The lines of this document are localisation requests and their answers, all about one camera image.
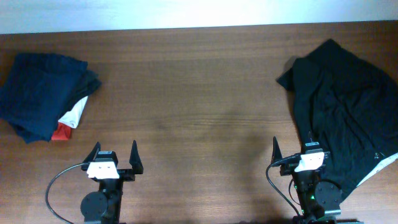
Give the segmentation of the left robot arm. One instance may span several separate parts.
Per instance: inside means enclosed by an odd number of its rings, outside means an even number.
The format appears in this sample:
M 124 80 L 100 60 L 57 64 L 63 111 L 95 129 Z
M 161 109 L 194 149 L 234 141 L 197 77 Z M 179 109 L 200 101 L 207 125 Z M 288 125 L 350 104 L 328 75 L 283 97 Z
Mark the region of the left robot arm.
M 102 151 L 101 144 L 95 144 L 81 168 L 89 179 L 99 183 L 98 190 L 87 194 L 81 201 L 80 210 L 85 223 L 120 223 L 123 185 L 125 182 L 134 182 L 136 175 L 144 172 L 135 141 L 132 142 L 129 163 L 129 169 L 119 169 L 116 153 Z

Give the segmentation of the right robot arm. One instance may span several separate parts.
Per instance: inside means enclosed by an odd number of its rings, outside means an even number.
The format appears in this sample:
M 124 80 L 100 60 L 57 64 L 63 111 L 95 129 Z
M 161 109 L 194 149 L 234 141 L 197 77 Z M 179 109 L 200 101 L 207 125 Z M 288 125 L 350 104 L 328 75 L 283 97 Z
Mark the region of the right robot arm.
M 277 187 L 276 192 L 293 208 L 293 223 L 336 223 L 341 213 L 342 190 L 330 180 L 322 179 L 330 153 L 319 142 L 308 142 L 304 151 L 283 157 L 276 137 L 272 139 L 272 158 L 268 168 L 279 167 L 281 176 L 291 176 L 290 186 L 297 193 L 299 208 Z

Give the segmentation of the black shorts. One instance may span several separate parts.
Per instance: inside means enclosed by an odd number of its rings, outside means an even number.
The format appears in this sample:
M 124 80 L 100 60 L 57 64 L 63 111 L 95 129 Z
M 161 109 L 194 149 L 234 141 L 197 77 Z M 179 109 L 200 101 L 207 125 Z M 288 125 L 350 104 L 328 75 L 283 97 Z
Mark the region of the black shorts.
M 294 93 L 302 143 L 330 152 L 323 179 L 347 198 L 383 160 L 397 154 L 397 83 L 332 39 L 296 58 L 277 82 Z

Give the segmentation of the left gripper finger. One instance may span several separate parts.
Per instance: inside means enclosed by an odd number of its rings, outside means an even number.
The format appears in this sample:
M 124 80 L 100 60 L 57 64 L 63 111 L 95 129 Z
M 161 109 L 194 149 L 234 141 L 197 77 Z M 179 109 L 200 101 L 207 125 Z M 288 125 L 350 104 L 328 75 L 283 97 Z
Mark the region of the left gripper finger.
M 94 161 L 97 153 L 101 150 L 101 144 L 97 142 L 91 152 L 86 156 L 83 160 L 83 165 L 81 166 L 82 170 L 87 170 L 90 163 Z
M 130 163 L 132 170 L 134 171 L 135 174 L 143 174 L 144 173 L 144 167 L 142 165 L 142 161 L 141 161 L 141 158 L 138 153 L 136 140 L 133 140 L 133 142 L 132 142 L 129 163 Z

